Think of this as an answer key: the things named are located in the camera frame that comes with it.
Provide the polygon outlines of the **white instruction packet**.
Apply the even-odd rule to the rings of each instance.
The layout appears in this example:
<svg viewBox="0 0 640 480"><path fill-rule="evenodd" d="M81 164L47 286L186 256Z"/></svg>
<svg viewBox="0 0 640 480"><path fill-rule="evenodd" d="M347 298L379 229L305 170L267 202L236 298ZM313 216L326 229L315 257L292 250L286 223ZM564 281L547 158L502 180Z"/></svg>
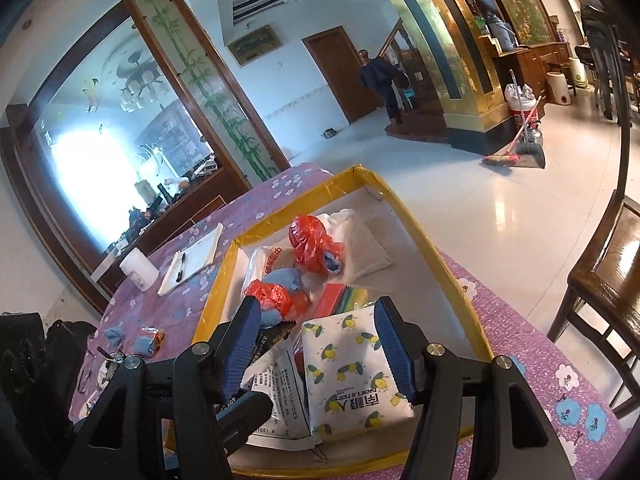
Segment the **white instruction packet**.
<svg viewBox="0 0 640 480"><path fill-rule="evenodd" d="M270 419L250 435L249 445L299 452L318 444L311 432L305 388L295 365L292 341L280 340L250 364L242 386L265 393L273 404Z"/></svg>

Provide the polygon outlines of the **black snack packet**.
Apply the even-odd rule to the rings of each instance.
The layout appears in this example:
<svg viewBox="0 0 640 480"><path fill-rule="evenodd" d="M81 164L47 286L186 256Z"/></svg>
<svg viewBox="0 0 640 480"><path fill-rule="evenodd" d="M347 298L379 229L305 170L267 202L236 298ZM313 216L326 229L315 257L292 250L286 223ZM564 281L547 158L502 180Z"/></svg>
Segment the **black snack packet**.
<svg viewBox="0 0 640 480"><path fill-rule="evenodd" d="M275 326L261 327L258 330L255 348L252 357L250 358L250 364L258 361L281 340L288 339L295 326L295 321L282 321Z"/></svg>

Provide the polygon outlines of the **lemon print tissue pack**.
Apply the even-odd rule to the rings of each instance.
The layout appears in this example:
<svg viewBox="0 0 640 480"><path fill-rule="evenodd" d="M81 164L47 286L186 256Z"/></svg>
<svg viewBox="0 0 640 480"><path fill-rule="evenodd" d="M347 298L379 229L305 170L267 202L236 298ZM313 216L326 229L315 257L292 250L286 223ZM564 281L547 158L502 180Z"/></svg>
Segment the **lemon print tissue pack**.
<svg viewBox="0 0 640 480"><path fill-rule="evenodd" d="M303 324L311 432L340 440L413 419L375 329L371 306Z"/></svg>

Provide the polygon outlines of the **small red bag blue sock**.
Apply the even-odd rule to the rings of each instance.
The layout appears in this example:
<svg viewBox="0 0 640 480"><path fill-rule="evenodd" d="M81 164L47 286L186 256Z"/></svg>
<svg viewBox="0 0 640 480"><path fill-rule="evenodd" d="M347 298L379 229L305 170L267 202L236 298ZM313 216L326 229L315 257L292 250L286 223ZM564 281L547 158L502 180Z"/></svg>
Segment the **small red bag blue sock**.
<svg viewBox="0 0 640 480"><path fill-rule="evenodd" d="M265 328L282 322L296 322L311 305L303 288L302 274L295 268L274 270L256 278L245 287L244 295L259 302L262 327Z"/></svg>

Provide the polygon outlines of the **colourful bags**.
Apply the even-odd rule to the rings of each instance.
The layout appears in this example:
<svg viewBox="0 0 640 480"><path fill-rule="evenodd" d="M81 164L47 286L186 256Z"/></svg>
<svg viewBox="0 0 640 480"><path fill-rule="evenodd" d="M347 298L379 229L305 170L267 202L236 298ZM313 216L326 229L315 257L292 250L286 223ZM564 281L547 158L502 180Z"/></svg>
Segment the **colourful bags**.
<svg viewBox="0 0 640 480"><path fill-rule="evenodd" d="M329 283L309 313L310 318L326 318L364 308L369 303L369 291L363 287Z"/></svg>

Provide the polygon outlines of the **large red plastic bag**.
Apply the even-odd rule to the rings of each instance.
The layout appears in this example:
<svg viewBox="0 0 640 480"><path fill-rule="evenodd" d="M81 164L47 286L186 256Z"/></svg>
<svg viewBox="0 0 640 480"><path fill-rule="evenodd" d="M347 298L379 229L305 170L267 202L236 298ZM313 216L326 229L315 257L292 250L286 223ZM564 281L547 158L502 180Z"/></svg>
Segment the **large red plastic bag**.
<svg viewBox="0 0 640 480"><path fill-rule="evenodd" d="M328 233L315 216L301 214L288 227L294 259L314 274L337 275L343 271L345 246Z"/></svg>

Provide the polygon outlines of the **white towel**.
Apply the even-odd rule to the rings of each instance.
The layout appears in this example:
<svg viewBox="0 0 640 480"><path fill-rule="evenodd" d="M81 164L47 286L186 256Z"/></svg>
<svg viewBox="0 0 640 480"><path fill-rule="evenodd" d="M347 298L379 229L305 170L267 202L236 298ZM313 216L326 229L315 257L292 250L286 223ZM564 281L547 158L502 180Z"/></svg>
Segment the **white towel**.
<svg viewBox="0 0 640 480"><path fill-rule="evenodd" d="M344 245L344 266L340 274L344 283L355 283L393 263L356 211L342 209L334 214L319 214L318 219L332 240Z"/></svg>

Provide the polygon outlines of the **blue orange cloth pack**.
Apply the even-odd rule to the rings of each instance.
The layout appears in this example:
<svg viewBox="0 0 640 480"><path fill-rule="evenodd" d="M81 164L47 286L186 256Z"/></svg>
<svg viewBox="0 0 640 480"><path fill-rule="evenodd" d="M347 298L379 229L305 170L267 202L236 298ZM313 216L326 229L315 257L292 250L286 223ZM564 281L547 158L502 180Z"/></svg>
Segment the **blue orange cloth pack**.
<svg viewBox="0 0 640 480"><path fill-rule="evenodd" d="M151 359L160 350L165 332L157 327L144 326L134 337L131 353L145 359Z"/></svg>

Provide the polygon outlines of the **yellow taped cardboard tray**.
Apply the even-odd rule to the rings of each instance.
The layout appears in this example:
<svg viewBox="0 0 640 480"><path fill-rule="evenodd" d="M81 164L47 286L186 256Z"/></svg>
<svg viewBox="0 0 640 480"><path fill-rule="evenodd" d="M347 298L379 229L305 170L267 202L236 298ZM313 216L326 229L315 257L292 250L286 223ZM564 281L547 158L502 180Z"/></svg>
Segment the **yellow taped cardboard tray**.
<svg viewBox="0 0 640 480"><path fill-rule="evenodd" d="M294 264L288 227L305 214L343 244L344 268L297 269L307 301L290 312L292 333L245 376L273 400L270 421L231 456L233 472L247 477L367 474L406 459L419 412L398 390L374 326L382 297L457 356L492 357L447 263L383 179L360 166L330 174L299 165L230 206L196 340L232 318L250 283Z"/></svg>

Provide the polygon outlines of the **black bag on seat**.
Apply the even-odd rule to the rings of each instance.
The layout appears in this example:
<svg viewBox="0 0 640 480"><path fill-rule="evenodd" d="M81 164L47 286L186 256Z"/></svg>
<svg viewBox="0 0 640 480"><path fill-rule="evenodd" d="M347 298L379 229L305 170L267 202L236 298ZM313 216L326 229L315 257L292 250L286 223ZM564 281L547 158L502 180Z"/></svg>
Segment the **black bag on seat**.
<svg viewBox="0 0 640 480"><path fill-rule="evenodd" d="M68 411L96 328L1 315L1 477L57 479L75 440Z"/></svg>

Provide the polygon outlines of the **wooden chair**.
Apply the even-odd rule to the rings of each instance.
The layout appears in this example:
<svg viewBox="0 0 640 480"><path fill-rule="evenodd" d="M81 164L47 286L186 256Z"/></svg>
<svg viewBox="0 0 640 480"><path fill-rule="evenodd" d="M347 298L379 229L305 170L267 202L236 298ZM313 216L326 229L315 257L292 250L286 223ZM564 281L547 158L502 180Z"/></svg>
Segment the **wooden chair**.
<svg viewBox="0 0 640 480"><path fill-rule="evenodd" d="M620 375L610 403L617 418L639 408L639 204L626 195L631 152L631 116L615 20L599 0L582 0L582 22L603 37L618 99L620 162L616 188L582 255L567 277L567 288L547 338L557 341L567 326L588 339Z"/></svg>

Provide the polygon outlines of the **wooden counter with clutter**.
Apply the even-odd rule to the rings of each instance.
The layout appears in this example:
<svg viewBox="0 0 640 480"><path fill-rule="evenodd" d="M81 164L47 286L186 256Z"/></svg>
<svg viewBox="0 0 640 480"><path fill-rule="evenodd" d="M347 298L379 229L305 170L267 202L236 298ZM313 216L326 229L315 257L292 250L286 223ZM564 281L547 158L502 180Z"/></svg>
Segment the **wooden counter with clutter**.
<svg viewBox="0 0 640 480"><path fill-rule="evenodd" d="M121 255L115 258L115 261L98 279L98 284L109 294L114 294L116 288L125 279L119 263L131 248L138 248L149 257L163 244L249 190L249 186L241 184L236 177L232 176L232 171L224 167L191 184L190 188L180 193L177 199L157 219L148 224Z"/></svg>

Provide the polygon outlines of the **broom and dustpan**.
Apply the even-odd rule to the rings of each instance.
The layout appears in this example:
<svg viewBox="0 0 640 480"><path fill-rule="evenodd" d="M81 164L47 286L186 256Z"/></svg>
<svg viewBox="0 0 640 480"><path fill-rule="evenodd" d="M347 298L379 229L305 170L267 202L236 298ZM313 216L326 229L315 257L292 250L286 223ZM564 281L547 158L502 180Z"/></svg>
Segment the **broom and dustpan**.
<svg viewBox="0 0 640 480"><path fill-rule="evenodd" d="M533 89L527 84L522 86L518 84L513 70L510 70L510 75L508 95L515 98L516 117L520 120L518 131L504 148L485 156L482 164L493 167L544 169L547 166L547 159L544 154L544 136L539 128L540 98L536 98Z"/></svg>

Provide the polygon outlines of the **brown wooden door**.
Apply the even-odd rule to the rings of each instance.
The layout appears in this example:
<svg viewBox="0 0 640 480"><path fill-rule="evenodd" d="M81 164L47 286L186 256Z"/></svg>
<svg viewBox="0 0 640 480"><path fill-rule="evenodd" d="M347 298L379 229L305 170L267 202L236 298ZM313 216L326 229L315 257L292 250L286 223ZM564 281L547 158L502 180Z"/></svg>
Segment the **brown wooden door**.
<svg viewBox="0 0 640 480"><path fill-rule="evenodd" d="M303 44L350 124L378 109L380 100L360 81L360 58L342 26L308 36Z"/></svg>

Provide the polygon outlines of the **person in dark jacket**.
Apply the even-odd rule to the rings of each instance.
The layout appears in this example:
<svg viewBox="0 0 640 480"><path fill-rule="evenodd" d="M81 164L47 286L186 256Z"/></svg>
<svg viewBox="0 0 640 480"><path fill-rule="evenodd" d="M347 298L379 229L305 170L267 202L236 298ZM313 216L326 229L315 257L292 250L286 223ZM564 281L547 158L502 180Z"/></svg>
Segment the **person in dark jacket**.
<svg viewBox="0 0 640 480"><path fill-rule="evenodd" d="M399 82L400 88L405 88L408 84L406 75L398 70L385 58L377 56L371 58L367 50L358 51L361 67L359 78L361 83L371 89L383 102L387 116L396 125L402 124L402 116L394 91L394 83Z"/></svg>

